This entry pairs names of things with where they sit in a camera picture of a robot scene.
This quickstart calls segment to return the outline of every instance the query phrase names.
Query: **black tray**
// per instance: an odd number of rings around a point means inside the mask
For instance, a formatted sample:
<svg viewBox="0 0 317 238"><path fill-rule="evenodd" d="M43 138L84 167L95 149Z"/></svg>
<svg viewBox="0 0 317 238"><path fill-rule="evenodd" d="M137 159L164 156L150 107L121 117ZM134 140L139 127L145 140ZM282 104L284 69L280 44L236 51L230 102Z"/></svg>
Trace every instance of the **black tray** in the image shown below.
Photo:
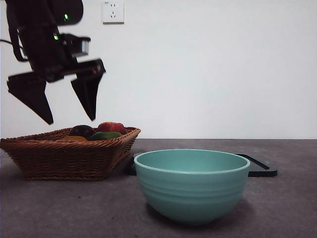
<svg viewBox="0 0 317 238"><path fill-rule="evenodd" d="M126 173L132 176L136 176L134 158L141 153L134 154L127 164ZM277 175L277 169L267 163L260 161L258 159L252 158L245 154L236 154L248 159L250 163L249 175L248 177L274 177Z"/></svg>

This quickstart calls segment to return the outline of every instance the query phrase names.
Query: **table surface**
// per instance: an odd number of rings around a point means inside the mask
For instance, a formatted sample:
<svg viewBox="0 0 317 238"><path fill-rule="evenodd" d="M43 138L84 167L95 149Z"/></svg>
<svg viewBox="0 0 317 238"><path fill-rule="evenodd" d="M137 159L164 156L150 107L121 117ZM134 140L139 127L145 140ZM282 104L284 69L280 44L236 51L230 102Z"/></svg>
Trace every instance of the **table surface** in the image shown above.
<svg viewBox="0 0 317 238"><path fill-rule="evenodd" d="M191 148L244 153L278 169L248 178L234 210L203 226L165 218L147 203L127 158L103 181L26 181L1 151L1 238L315 238L317 140L137 139L132 154Z"/></svg>

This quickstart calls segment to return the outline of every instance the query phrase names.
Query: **wall socket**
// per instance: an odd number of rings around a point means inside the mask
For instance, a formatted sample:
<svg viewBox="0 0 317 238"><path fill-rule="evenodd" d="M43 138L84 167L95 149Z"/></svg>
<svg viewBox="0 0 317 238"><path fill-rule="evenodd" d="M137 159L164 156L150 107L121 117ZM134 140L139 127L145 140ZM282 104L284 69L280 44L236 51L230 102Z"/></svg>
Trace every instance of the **wall socket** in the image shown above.
<svg viewBox="0 0 317 238"><path fill-rule="evenodd" d="M105 0L103 2L103 23L124 23L123 0Z"/></svg>

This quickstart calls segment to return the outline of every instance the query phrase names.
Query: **teal bowl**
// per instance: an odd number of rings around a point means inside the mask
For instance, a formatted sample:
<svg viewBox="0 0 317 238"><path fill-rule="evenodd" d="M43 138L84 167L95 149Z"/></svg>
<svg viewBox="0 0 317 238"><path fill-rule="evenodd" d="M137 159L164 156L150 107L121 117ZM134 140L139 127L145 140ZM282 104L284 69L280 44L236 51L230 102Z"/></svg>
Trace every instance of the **teal bowl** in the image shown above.
<svg viewBox="0 0 317 238"><path fill-rule="evenodd" d="M226 152L157 150L134 159L141 191L159 213L201 225L229 213L240 200L250 161Z"/></svg>

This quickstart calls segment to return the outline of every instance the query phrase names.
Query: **wicker basket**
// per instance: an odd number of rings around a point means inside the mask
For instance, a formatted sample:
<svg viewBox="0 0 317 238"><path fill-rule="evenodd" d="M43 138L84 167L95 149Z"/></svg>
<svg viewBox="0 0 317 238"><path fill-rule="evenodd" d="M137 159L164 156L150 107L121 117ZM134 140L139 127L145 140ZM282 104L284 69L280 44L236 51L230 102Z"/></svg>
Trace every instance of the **wicker basket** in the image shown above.
<svg viewBox="0 0 317 238"><path fill-rule="evenodd" d="M126 127L123 136L100 141L57 141L71 128L1 139L0 148L29 180L103 180L126 158L141 132Z"/></svg>

